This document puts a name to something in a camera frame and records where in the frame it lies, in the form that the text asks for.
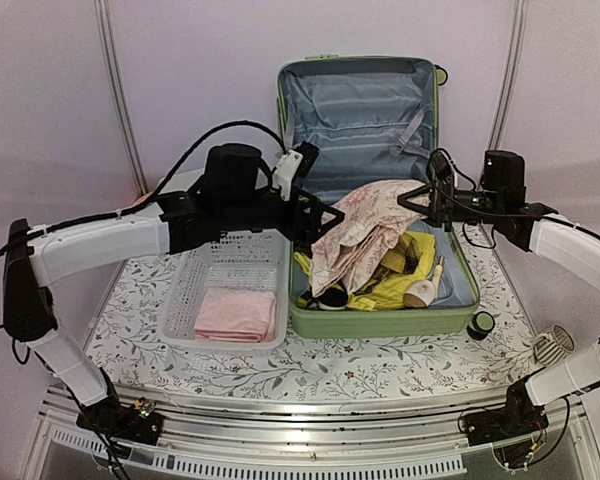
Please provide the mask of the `pink printed white garment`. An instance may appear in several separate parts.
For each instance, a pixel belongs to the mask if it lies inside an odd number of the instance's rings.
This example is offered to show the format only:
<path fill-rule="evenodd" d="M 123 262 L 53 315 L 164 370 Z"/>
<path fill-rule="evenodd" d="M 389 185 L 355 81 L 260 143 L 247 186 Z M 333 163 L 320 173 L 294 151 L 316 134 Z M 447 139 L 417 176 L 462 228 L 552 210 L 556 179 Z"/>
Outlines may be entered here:
<path fill-rule="evenodd" d="M 311 291 L 315 297 L 340 282 L 359 290 L 402 234 L 424 216 L 398 204 L 398 197 L 424 184 L 383 180 L 363 185 L 334 204 L 344 220 L 311 246 Z"/>

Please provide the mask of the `white perforated plastic basket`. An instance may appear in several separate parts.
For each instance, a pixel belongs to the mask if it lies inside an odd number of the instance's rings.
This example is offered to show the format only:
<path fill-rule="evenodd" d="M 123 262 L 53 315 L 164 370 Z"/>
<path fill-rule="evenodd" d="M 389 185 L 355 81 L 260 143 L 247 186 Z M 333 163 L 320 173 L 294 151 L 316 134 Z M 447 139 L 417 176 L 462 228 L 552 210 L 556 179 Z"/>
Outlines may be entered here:
<path fill-rule="evenodd" d="M 291 244 L 275 231 L 236 232 L 178 257 L 158 321 L 174 347 L 266 356 L 288 321 Z"/>

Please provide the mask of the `green hard-shell suitcase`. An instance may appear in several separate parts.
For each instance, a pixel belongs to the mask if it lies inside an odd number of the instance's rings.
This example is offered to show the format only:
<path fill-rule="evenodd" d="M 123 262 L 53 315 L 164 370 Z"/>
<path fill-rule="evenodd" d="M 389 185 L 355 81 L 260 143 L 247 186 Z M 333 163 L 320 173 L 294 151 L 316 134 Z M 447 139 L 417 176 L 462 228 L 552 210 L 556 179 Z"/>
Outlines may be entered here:
<path fill-rule="evenodd" d="M 426 59 L 338 57 L 290 63 L 277 79 L 279 128 L 287 146 L 303 141 L 319 156 L 297 186 L 332 205 L 351 191 L 383 180 L 425 186 L 429 156 L 439 136 L 439 90 L 447 72 Z M 451 228 L 424 221 L 407 231 L 429 233 L 436 259 L 445 259 L 439 293 L 422 309 L 361 312 L 301 309 L 310 284 L 293 259 L 289 316 L 309 339 L 363 339 L 454 334 L 467 330 L 479 310 L 477 282 Z"/>

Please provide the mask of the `pink cloth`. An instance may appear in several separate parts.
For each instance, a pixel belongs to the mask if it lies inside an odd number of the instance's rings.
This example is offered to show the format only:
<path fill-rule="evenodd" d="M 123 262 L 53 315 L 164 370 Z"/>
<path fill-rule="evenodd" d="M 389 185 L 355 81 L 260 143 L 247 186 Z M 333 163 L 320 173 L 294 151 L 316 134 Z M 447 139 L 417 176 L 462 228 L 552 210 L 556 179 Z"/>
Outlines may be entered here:
<path fill-rule="evenodd" d="M 194 325 L 194 338 L 238 343 L 268 342 L 274 336 L 271 291 L 210 288 Z"/>

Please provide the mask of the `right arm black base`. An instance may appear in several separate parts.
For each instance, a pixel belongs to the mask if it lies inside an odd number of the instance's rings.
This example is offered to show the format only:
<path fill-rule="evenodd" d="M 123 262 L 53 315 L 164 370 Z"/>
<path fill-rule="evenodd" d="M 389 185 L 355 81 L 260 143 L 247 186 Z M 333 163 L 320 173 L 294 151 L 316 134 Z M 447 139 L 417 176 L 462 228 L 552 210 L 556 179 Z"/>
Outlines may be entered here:
<path fill-rule="evenodd" d="M 544 431 L 549 422 L 543 406 L 535 406 L 527 394 L 523 377 L 506 391 L 503 407 L 480 409 L 463 416 L 461 423 L 470 446 L 499 442 Z"/>

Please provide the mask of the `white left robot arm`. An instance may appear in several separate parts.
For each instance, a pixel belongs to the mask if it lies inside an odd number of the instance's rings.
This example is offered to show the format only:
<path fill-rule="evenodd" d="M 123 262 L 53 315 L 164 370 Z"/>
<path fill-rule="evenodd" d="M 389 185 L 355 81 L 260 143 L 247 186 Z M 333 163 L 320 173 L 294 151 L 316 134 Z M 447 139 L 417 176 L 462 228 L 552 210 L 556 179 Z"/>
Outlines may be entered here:
<path fill-rule="evenodd" d="M 203 173 L 186 190 L 156 188 L 144 204 L 65 226 L 33 230 L 24 219 L 13 222 L 2 289 L 6 332 L 42 358 L 106 433 L 121 433 L 128 412 L 112 399 L 108 377 L 60 327 L 50 285 L 134 257 L 194 250 L 234 231 L 276 230 L 313 244 L 344 219 L 294 184 L 317 156 L 303 142 L 270 168 L 259 149 L 226 143 L 209 150 Z"/>

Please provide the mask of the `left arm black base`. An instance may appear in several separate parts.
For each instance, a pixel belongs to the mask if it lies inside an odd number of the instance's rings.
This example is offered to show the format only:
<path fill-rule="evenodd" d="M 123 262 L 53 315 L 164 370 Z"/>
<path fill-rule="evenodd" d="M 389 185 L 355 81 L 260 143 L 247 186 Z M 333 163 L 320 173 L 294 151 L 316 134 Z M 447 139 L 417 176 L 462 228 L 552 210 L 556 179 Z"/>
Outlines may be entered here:
<path fill-rule="evenodd" d="M 80 414 L 76 424 L 107 439 L 127 440 L 156 446 L 163 430 L 165 417 L 156 411 L 155 402 L 140 397 L 123 405 L 114 387 L 107 388 L 103 400 L 85 406 L 78 403 Z"/>

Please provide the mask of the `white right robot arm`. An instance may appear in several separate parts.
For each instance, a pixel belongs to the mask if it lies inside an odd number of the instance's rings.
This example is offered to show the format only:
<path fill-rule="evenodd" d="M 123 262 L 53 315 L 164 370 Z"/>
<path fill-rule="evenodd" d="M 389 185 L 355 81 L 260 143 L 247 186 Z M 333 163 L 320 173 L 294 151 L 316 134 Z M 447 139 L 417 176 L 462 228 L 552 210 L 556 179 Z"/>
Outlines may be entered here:
<path fill-rule="evenodd" d="M 540 258 L 554 272 L 571 274 L 572 293 L 600 298 L 600 235 L 569 221 L 554 208 L 526 199 L 525 161 L 505 150 L 488 150 L 476 188 L 457 188 L 457 172 L 448 152 L 430 155 L 426 181 L 400 195 L 400 206 L 434 226 L 485 224 L 519 250 Z M 600 386 L 600 337 L 565 359 L 541 369 L 518 384 L 519 398 L 503 407 L 497 427 L 517 436 L 532 424 L 535 407 Z"/>

